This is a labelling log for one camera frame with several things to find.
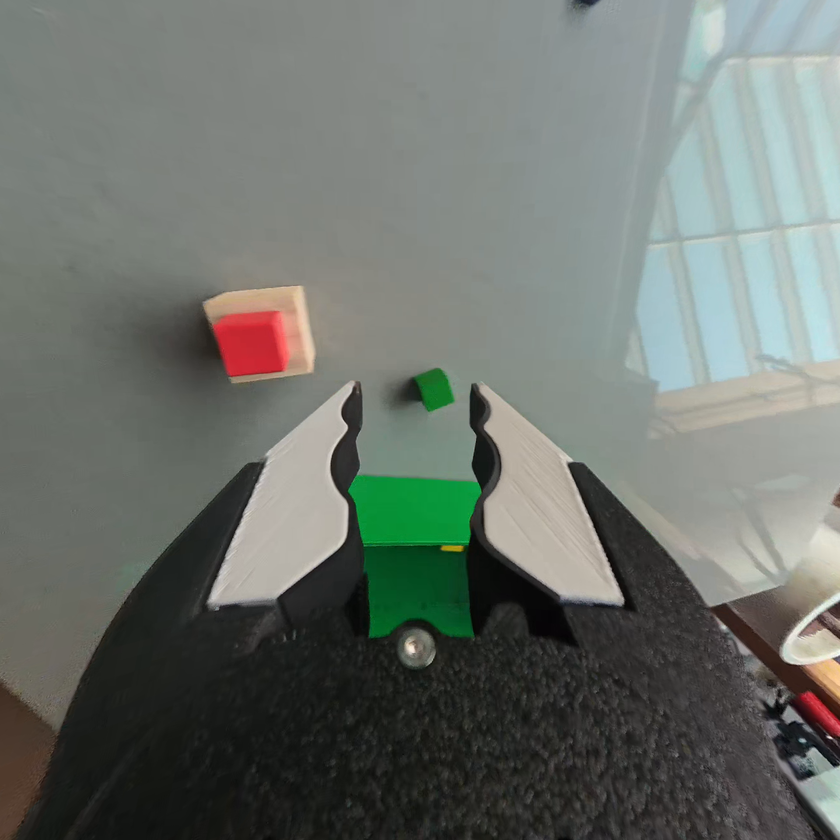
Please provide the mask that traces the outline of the large plain wooden cube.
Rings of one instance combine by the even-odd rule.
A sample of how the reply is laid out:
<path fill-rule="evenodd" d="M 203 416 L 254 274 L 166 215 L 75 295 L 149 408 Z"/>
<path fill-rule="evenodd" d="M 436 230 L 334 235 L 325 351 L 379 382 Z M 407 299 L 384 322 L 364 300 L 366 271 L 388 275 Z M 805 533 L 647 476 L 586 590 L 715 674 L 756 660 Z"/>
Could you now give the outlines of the large plain wooden cube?
<path fill-rule="evenodd" d="M 283 379 L 313 372 L 316 351 L 303 287 L 231 290 L 217 294 L 203 302 L 203 312 L 210 330 L 215 321 L 227 314 L 264 310 L 278 310 L 283 315 L 290 346 L 290 360 L 287 370 L 283 373 L 247 376 L 239 379 L 230 379 L 227 375 L 232 383 L 244 384 Z"/>

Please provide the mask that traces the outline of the red wooden cube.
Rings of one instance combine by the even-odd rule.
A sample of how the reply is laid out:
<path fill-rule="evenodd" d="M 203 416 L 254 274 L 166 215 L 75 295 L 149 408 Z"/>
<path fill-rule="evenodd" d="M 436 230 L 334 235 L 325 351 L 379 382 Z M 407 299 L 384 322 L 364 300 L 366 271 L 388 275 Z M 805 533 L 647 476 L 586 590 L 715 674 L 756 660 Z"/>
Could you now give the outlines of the red wooden cube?
<path fill-rule="evenodd" d="M 287 370 L 290 346 L 281 311 L 227 314 L 211 330 L 230 379 Z"/>

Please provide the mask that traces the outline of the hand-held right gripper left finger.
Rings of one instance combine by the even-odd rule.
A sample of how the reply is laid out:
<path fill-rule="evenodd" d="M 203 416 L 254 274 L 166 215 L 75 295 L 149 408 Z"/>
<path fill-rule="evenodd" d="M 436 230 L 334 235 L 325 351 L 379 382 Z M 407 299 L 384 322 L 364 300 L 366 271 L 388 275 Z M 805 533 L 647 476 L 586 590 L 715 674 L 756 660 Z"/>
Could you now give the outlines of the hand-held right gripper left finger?
<path fill-rule="evenodd" d="M 364 571 L 350 497 L 361 426 L 361 384 L 350 381 L 266 453 L 207 609 L 276 608 L 297 630 L 348 604 Z"/>

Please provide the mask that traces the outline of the green plastic bin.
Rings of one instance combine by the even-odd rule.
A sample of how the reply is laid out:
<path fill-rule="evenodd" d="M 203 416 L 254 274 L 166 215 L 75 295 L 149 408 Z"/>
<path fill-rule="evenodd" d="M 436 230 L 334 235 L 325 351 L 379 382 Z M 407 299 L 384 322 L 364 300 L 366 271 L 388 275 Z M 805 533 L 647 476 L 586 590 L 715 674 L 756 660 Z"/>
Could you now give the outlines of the green plastic bin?
<path fill-rule="evenodd" d="M 411 624 L 438 636 L 472 638 L 469 521 L 480 495 L 474 480 L 358 476 L 350 494 L 364 546 L 370 638 Z M 462 553 L 441 545 L 463 544 Z"/>

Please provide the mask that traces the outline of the red handled tool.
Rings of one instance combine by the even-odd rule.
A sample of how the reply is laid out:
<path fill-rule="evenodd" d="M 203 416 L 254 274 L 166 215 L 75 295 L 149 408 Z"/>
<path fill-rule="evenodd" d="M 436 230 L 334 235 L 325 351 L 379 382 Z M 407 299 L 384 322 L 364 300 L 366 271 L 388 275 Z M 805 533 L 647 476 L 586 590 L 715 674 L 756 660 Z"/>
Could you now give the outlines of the red handled tool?
<path fill-rule="evenodd" d="M 839 719 L 815 693 L 806 691 L 795 695 L 791 704 L 808 726 L 824 740 L 839 745 Z"/>

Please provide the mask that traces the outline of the white round bucket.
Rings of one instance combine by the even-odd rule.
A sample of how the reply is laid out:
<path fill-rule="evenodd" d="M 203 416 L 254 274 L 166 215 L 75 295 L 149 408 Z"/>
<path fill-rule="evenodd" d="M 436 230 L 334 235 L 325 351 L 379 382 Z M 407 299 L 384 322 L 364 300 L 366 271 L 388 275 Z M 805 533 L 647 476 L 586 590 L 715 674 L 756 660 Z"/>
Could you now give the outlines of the white round bucket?
<path fill-rule="evenodd" d="M 815 665 L 838 657 L 838 562 L 816 556 L 804 559 L 780 588 L 780 603 L 784 662 Z"/>

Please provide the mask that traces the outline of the small dark green wooden cube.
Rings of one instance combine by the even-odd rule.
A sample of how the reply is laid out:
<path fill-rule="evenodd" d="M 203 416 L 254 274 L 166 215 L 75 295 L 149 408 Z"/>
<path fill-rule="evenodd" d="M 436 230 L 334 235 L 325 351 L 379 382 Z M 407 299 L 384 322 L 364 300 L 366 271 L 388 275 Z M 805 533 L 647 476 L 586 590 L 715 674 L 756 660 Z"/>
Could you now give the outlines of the small dark green wooden cube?
<path fill-rule="evenodd" d="M 455 403 L 455 394 L 448 375 L 442 368 L 415 374 L 412 378 L 420 403 L 428 413 Z"/>

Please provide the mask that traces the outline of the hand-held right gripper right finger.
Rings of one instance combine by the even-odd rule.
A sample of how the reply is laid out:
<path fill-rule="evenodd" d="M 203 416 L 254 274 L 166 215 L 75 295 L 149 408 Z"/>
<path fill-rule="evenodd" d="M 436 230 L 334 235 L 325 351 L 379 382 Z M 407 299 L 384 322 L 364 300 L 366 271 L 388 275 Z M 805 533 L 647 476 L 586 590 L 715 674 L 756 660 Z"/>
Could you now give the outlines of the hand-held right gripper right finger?
<path fill-rule="evenodd" d="M 574 644 L 567 607 L 625 608 L 625 591 L 575 480 L 573 459 L 486 383 L 470 388 L 469 616 L 476 637 L 516 622 Z"/>

